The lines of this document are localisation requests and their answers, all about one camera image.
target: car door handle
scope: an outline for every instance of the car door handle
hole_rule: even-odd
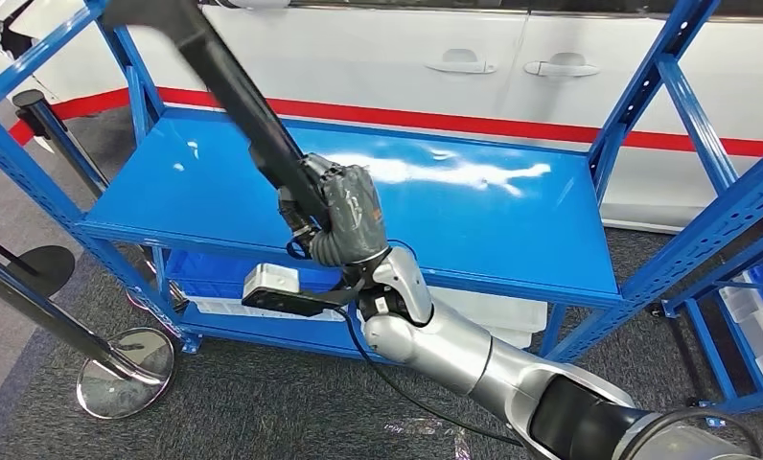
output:
[[[523,67],[525,72],[538,77],[587,77],[599,73],[595,65],[555,64],[546,60],[527,62]]]
[[[466,48],[447,50],[441,60],[427,62],[426,67],[438,72],[454,74],[491,74],[497,70],[497,65],[478,57],[477,53]]]

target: car door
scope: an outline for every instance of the car door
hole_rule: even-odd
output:
[[[655,13],[666,12],[626,13],[633,2],[624,0],[579,3],[597,11],[534,11],[524,29],[501,117],[550,126],[543,131],[550,135],[529,143],[586,150],[587,142],[570,141],[587,139],[604,124],[663,24],[665,15]],[[763,2],[725,5],[720,14],[760,12]],[[716,16],[684,55],[682,68],[743,173],[763,154],[762,19]],[[685,130],[665,92],[636,125],[647,131],[645,147],[620,151],[602,206],[607,223],[677,230],[715,197],[697,154],[683,147],[683,138],[673,142],[671,134],[684,136]]]
[[[410,10],[385,3],[380,10],[202,8],[269,98],[492,116],[509,84],[525,11]],[[35,0],[12,27],[41,39],[79,6],[79,0]],[[130,30],[156,85],[205,89],[164,36]],[[114,65],[92,25],[35,75],[69,100],[123,87]],[[90,72],[75,73],[75,67]],[[177,94],[189,104],[195,96]]]

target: car window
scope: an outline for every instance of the car window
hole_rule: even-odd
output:
[[[226,0],[208,0],[211,2]],[[340,5],[388,8],[457,8],[483,10],[530,10],[535,12],[591,12],[600,14],[661,14],[677,0],[291,0],[293,6]],[[723,0],[719,16],[763,17],[763,0]]]

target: black pole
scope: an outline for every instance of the black pole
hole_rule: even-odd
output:
[[[115,351],[107,341],[90,332],[49,299],[23,284],[1,264],[0,299],[119,379],[151,381],[154,384],[163,379]]]
[[[12,97],[12,104],[17,107],[17,117],[29,125],[35,136],[51,142],[54,150],[68,161],[91,193],[95,197],[102,196],[107,189],[107,178],[54,113],[43,93],[36,89],[17,93]]]
[[[20,259],[19,257],[9,252],[9,249],[3,247],[2,245],[0,245],[0,255],[7,258],[10,262],[19,266],[21,269],[23,269],[23,271],[25,271],[26,273],[29,273],[32,276],[37,276],[40,274],[40,272],[35,270],[34,267],[23,262],[22,259]]]
[[[288,188],[303,214],[330,230],[328,204],[302,166],[302,151],[197,1],[113,0],[105,8],[103,23],[149,26],[165,34],[251,141],[250,153],[260,172],[275,188]]]

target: white car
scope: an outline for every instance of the white car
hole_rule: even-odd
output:
[[[664,17],[657,2],[640,0],[567,2],[594,14],[536,10],[560,3],[554,0],[533,1],[530,13],[500,0],[472,5],[487,10],[411,8],[422,5],[412,0],[304,0],[288,8],[285,0],[218,1],[253,7],[203,10],[281,115],[577,150],[588,148]],[[453,3],[427,4],[442,2]],[[1,2],[0,71],[81,5]],[[614,13],[628,5],[630,13]],[[722,8],[762,16],[763,0]],[[164,37],[131,32],[171,103],[208,101]],[[743,173],[763,155],[763,17],[716,15],[682,68]],[[92,25],[18,90],[36,87],[52,102],[88,98],[90,108],[125,86]],[[616,162],[602,217],[616,226],[677,231],[714,198],[713,189],[667,95],[656,96],[636,131]]]

